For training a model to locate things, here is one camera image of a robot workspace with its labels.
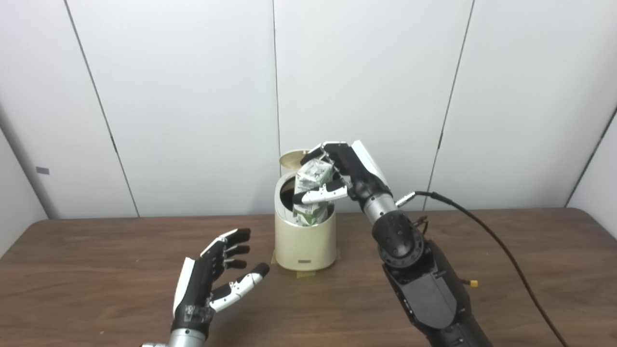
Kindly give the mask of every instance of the robotic hand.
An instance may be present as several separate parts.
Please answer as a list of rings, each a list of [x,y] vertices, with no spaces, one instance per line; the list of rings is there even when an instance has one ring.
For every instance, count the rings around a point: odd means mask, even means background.
[[[335,180],[295,194],[294,204],[350,197],[373,224],[383,270],[411,323],[433,347],[492,347],[471,313],[469,294],[435,242],[424,238],[394,202],[387,181],[360,141],[324,142],[301,164],[320,158],[334,165]]]
[[[239,243],[251,238],[248,228],[235,229],[214,239],[199,259],[184,259],[173,300],[172,335],[169,344],[145,343],[142,347],[202,347],[210,322],[220,312],[245,296],[266,276],[270,267],[261,263],[235,282],[212,290],[212,283],[230,268],[244,269],[246,262],[229,259],[251,249]]]

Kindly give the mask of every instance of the open lid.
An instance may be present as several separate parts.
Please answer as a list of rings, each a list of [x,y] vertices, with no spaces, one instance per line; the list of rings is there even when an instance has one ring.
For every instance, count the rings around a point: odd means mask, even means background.
[[[289,151],[281,155],[278,162],[281,163],[281,166],[286,167],[287,169],[300,170],[302,167],[300,161],[309,151],[310,149],[294,149],[293,151]]]

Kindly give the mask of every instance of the robotic finger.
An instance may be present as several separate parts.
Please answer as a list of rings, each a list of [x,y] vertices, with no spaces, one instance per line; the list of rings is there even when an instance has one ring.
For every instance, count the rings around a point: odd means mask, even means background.
[[[261,263],[252,269],[248,274],[238,277],[235,282],[226,283],[212,291],[212,301],[210,307],[214,311],[220,312],[238,300],[242,299],[251,289],[263,280],[270,271],[270,266]]]
[[[300,161],[300,164],[304,165],[309,160],[323,157],[324,155],[331,155],[335,152],[335,149],[338,146],[347,146],[347,143],[344,141],[326,141],[318,144],[313,149],[311,149]]]
[[[238,260],[238,259],[226,259],[225,260],[225,268],[226,269],[246,269],[246,261]]]
[[[244,246],[244,245],[243,246],[238,246],[238,245],[235,245],[235,246],[232,246],[232,247],[228,247],[225,250],[225,256],[226,257],[233,257],[233,256],[238,255],[238,254],[247,254],[250,251],[251,251],[251,247],[250,246]]]
[[[342,179],[328,182],[320,187],[295,194],[294,204],[315,204],[324,201],[333,201],[347,197],[347,185]]]
[[[224,234],[216,237],[201,253],[200,257],[203,257],[208,251],[217,252],[222,246],[229,250],[236,244],[247,242],[251,239],[251,230],[249,228],[239,228],[228,231]]]

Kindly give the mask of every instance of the black robotic finger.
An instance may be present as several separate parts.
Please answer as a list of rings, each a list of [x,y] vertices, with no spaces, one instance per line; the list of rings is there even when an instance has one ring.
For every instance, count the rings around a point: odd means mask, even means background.
[[[250,251],[251,251],[251,247],[250,246],[245,246],[245,245],[238,246],[238,245],[236,245],[236,246],[232,246],[232,247],[228,248],[225,251],[225,255],[227,257],[233,257],[233,256],[235,256],[237,254],[247,254]]]
[[[225,261],[226,269],[244,269],[246,268],[246,261],[238,260],[238,259],[227,259]]]
[[[300,160],[300,164],[304,165],[308,163],[310,160],[319,158],[323,155],[323,151],[320,147],[315,148],[313,151],[308,152],[304,155],[304,157]]]
[[[237,243],[249,241],[251,239],[251,230],[249,228],[237,229],[234,233],[226,235],[227,247],[230,248]]]

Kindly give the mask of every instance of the panel seam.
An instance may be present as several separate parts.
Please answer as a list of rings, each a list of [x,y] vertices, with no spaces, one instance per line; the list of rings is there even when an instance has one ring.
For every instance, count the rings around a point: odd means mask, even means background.
[[[568,200],[566,200],[566,204],[564,205],[564,207],[568,207],[568,204],[570,203],[570,200],[572,200],[572,197],[574,196],[574,192],[576,191],[576,188],[578,188],[579,184],[581,184],[581,180],[582,180],[583,176],[585,176],[585,172],[587,172],[587,169],[589,168],[589,164],[591,164],[591,160],[594,158],[595,153],[598,151],[598,148],[600,147],[600,143],[604,139],[604,136],[607,134],[608,128],[610,128],[611,123],[613,123],[613,119],[615,119],[615,114],[617,114],[617,107],[615,107],[615,111],[613,112],[613,115],[608,120],[608,123],[607,123],[606,127],[604,128],[604,131],[602,132],[602,135],[600,135],[600,139],[598,139],[598,142],[595,144],[594,150],[591,152],[591,155],[589,156],[589,159],[585,163],[585,167],[583,167],[583,170],[582,170],[580,176],[576,180],[576,183],[574,184],[574,188],[572,188],[572,192],[570,192],[570,195],[568,196]]]
[[[75,26],[75,21],[73,20],[73,14],[71,13],[71,9],[68,6],[67,0],[64,0],[64,6],[67,8],[68,18],[71,21],[71,26],[73,27],[73,32],[75,33],[77,44],[79,44],[81,56],[83,57],[83,61],[86,64],[86,70],[88,71],[88,75],[90,76],[90,82],[92,82],[92,87],[94,88],[94,94],[96,94],[96,99],[99,103],[99,107],[101,108],[101,113],[103,114],[103,119],[105,120],[107,131],[109,132],[109,136],[112,140],[112,144],[114,145],[116,156],[118,157],[118,163],[120,163],[120,169],[122,170],[122,175],[124,176],[124,181],[126,182],[126,187],[128,188],[128,193],[131,195],[131,200],[133,202],[133,207],[135,208],[135,213],[137,213],[137,217],[140,217],[139,209],[137,208],[137,204],[135,203],[135,197],[133,196],[133,191],[131,190],[131,185],[128,183],[128,178],[126,177],[126,171],[124,169],[124,165],[122,164],[122,159],[120,158],[120,153],[118,152],[117,147],[115,145],[114,134],[112,133],[112,129],[109,126],[109,121],[107,120],[107,114],[105,113],[105,109],[103,108],[103,103],[101,102],[99,90],[96,88],[96,83],[94,82],[94,77],[92,76],[92,70],[90,69],[90,64],[88,63],[88,59],[86,58],[86,53],[83,49],[83,45],[81,44],[81,39],[79,37],[79,34],[77,33],[77,27]]]
[[[469,25],[471,23],[471,15],[473,14],[473,7],[475,4],[476,4],[476,0],[473,0],[471,2],[471,8],[469,9],[469,17],[467,18],[467,26],[465,27],[465,34],[463,35],[463,43],[461,44],[461,49],[460,49],[460,52],[458,53],[457,68],[454,70],[454,78],[452,80],[450,96],[448,97],[448,105],[445,107],[444,122],[441,125],[441,133],[439,134],[439,143],[437,144],[437,149],[435,150],[435,158],[433,159],[433,167],[431,169],[431,176],[428,179],[428,186],[426,188],[426,191],[431,191],[431,184],[433,182],[433,174],[435,173],[435,166],[437,164],[437,156],[439,155],[439,150],[441,148],[441,141],[443,140],[443,137],[444,137],[445,121],[447,120],[448,113],[450,112],[450,104],[452,103],[452,95],[454,94],[454,87],[457,83],[458,69],[460,68],[460,65],[461,65],[461,58],[463,57],[463,50],[465,49],[465,42],[467,41],[467,34],[469,33]],[[424,199],[424,204],[422,205],[422,211],[426,210],[427,200],[428,200],[427,198]]]
[[[272,37],[274,40],[274,79],[275,79],[275,91],[276,91],[276,133],[278,134],[278,157],[281,157],[281,117],[279,115],[278,104],[278,63],[276,60],[276,17],[275,17],[275,5],[272,0]],[[281,166],[278,166],[279,177],[283,176],[283,170]]]

